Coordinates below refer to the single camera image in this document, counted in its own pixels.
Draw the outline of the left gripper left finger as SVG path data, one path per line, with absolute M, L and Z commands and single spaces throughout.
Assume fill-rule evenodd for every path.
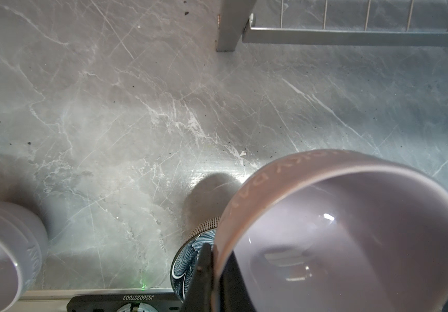
M 210 312 L 213 284 L 212 246 L 204 244 L 200 250 L 191 286 L 181 307 L 182 312 Z

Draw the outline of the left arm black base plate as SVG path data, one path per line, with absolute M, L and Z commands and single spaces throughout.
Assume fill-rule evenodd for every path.
M 180 311 L 182 302 L 173 292 L 142 292 L 139 294 L 81 295 L 71 298 L 68 312 L 116 311 Z

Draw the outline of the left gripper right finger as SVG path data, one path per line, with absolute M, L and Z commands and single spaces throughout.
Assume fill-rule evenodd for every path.
M 255 312 L 235 253 L 231 253 L 220 282 L 220 308 L 223 312 Z

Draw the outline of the stainless steel dish rack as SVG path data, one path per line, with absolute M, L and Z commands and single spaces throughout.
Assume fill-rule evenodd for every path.
M 448 48 L 448 1 L 221 1 L 216 51 L 239 42 Z

